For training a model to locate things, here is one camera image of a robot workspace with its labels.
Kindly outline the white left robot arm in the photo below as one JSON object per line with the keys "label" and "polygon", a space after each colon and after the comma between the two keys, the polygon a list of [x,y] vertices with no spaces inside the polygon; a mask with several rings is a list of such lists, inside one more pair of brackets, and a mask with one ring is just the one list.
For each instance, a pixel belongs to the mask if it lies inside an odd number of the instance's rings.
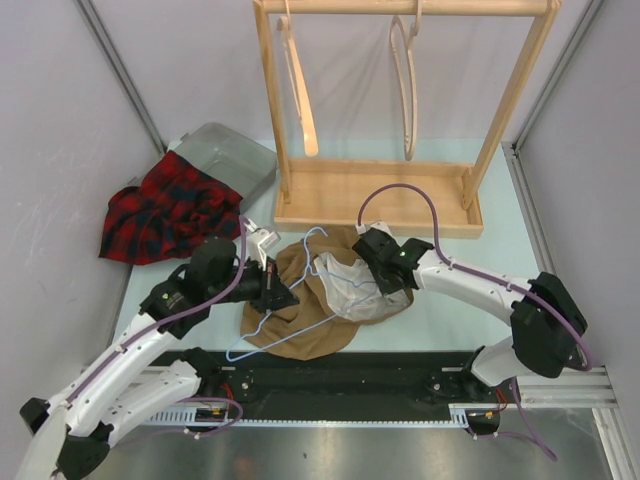
{"label": "white left robot arm", "polygon": [[193,396],[207,400],[221,387],[218,366],[190,349],[145,383],[133,381],[160,355],[204,322],[214,305],[248,303],[265,313],[298,304],[274,259],[246,244],[211,238],[141,302],[113,343],[69,386],[48,399],[31,398],[20,415],[32,441],[20,479],[83,479],[131,430],[155,413]]}

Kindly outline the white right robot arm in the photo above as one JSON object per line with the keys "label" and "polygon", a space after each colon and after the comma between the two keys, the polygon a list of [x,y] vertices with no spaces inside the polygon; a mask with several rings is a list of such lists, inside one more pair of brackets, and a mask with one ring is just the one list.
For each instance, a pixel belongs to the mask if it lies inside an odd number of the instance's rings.
{"label": "white right robot arm", "polygon": [[548,272],[510,279],[455,263],[416,238],[400,245],[378,226],[359,227],[353,250],[384,295],[433,291],[479,308],[510,327],[506,339],[476,350],[461,376],[463,393],[484,401],[503,381],[534,373],[555,379],[571,366],[588,324],[562,281]]}

